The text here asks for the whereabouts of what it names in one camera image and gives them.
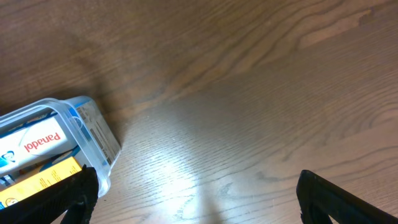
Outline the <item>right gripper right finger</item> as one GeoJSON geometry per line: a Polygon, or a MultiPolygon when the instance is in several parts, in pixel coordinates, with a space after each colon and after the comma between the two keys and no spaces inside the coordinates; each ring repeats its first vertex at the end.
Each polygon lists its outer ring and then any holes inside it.
{"type": "Polygon", "coordinates": [[[296,194],[304,224],[397,223],[397,218],[310,170],[300,173],[296,194]]]}

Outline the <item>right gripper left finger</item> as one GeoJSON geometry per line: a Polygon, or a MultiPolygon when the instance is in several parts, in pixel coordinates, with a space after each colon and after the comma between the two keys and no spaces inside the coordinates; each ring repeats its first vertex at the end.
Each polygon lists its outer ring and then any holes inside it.
{"type": "Polygon", "coordinates": [[[95,168],[84,166],[76,174],[2,209],[1,223],[48,224],[64,214],[64,224],[89,224],[98,191],[95,168]]]}

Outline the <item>yellow cough syrup box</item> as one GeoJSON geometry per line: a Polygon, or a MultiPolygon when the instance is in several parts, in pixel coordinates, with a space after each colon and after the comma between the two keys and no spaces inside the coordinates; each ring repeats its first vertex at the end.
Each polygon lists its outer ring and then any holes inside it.
{"type": "Polygon", "coordinates": [[[25,176],[17,179],[17,182],[5,190],[1,190],[1,210],[20,202],[37,192],[40,192],[53,184],[81,171],[82,168],[73,157],[41,170],[38,167],[25,176]]]}

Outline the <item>white Panadol box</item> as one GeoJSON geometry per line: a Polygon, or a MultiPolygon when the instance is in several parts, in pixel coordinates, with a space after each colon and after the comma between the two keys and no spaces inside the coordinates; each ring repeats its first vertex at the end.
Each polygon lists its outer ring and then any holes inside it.
{"type": "Polygon", "coordinates": [[[1,135],[1,175],[73,149],[76,141],[57,116],[1,135]]]}

